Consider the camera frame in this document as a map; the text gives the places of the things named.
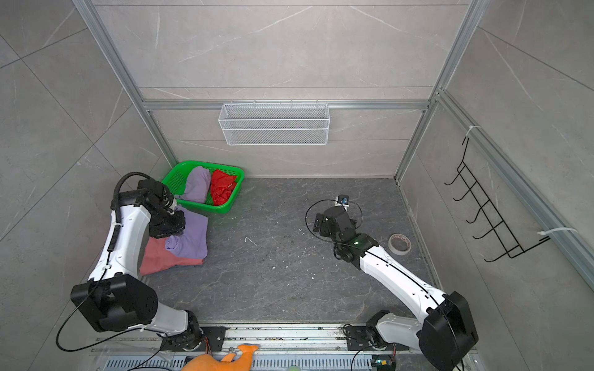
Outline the purple t-shirt with print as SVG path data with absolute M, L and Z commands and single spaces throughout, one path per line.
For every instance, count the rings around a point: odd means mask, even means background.
M 199 213 L 176 207 L 185 217 L 185 227 L 180 235 L 170 236 L 165 248 L 178 258 L 202 260 L 207 257 L 208 218 Z

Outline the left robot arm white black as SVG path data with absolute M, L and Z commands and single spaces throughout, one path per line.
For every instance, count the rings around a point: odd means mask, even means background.
M 114 187 L 111 226 L 88 280 L 71 301 L 95 332 L 154 332 L 167 350 L 192 351 L 204 338 L 196 315 L 159 302 L 139 280 L 139 257 L 149 238 L 180 235 L 185 216 L 169 188 L 145 173 L 124 175 Z

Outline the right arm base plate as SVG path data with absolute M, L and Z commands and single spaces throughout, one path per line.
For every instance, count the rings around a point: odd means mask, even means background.
M 386 343 L 380 340 L 379 335 L 368 330 L 366 326 L 353 326 L 345 324 L 341 327 L 343 336 L 346 339 L 347 348 L 349 351 L 358 350 L 381 350 L 381 351 L 405 351 L 409 350 L 408 346 L 397 343 Z

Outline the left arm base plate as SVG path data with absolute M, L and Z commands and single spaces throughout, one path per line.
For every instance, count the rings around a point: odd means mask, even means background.
M 223 349 L 227 328 L 207 326 L 187 330 L 179 335 L 164 336 L 160 349 L 172 352 L 220 352 Z

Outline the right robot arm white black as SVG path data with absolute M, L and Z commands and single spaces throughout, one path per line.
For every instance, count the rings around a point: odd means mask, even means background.
M 437 370 L 464 370 L 464 359 L 479 341 L 468 301 L 426 283 L 358 230 L 340 201 L 317 213 L 306 228 L 333 246 L 334 257 L 383 284 L 412 313 L 410 318 L 382 310 L 365 325 L 364 349 L 405 346 L 417 349 Z

